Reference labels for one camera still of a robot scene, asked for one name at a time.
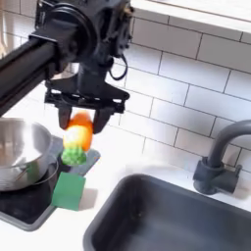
sink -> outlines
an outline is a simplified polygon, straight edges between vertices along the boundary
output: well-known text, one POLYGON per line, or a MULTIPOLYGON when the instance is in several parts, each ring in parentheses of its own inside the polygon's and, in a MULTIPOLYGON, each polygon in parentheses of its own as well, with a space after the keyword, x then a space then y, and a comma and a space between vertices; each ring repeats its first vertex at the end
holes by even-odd
POLYGON ((251 214, 152 176, 127 176, 87 229, 84 251, 250 251, 251 214))

countertop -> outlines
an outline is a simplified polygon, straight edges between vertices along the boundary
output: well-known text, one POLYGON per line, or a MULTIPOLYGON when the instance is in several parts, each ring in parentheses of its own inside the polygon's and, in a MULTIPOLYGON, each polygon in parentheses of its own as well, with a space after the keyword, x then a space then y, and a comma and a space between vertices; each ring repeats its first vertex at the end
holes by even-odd
MULTIPOLYGON (((14 226, 0 222, 0 249, 4 251, 81 251, 85 230, 113 188, 124 177, 132 174, 147 174, 177 184, 189 190, 193 173, 162 163, 154 163, 147 158, 131 158, 130 163, 119 156, 106 155, 86 176, 86 186, 79 212, 57 209, 47 222, 37 231, 25 232, 14 226)), ((251 190, 240 185, 233 196, 216 194, 213 198, 239 208, 251 211, 251 190)))

stainless steel pot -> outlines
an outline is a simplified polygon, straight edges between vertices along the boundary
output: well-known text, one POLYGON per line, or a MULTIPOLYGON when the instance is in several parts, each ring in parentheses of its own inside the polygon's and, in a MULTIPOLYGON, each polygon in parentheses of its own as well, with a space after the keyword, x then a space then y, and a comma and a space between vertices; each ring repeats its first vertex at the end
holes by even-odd
POLYGON ((36 183, 48 169, 50 132, 21 119, 0 119, 0 191, 36 183))

stove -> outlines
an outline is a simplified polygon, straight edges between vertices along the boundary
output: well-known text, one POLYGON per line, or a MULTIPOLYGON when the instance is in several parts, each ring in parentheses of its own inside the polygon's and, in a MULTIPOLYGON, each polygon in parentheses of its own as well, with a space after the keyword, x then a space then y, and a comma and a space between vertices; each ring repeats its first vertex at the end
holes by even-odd
POLYGON ((85 176, 100 158, 100 154, 91 149, 84 165, 69 167, 61 161, 62 151, 62 139, 54 137, 48 154, 51 164, 45 176, 25 189, 0 192, 0 220, 26 231, 37 230, 56 209, 51 200, 60 172, 85 176))

faucet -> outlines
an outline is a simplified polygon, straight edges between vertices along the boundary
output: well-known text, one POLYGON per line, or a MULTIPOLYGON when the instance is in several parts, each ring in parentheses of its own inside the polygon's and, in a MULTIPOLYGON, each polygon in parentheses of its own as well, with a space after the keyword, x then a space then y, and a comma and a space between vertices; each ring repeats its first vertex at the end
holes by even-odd
POLYGON ((247 134, 251 134, 251 121, 229 125, 218 134, 209 157, 203 157, 195 170, 193 185, 197 191, 207 195, 218 191, 234 192, 242 167, 237 166, 234 172, 227 170, 222 159, 229 143, 235 137, 247 134))

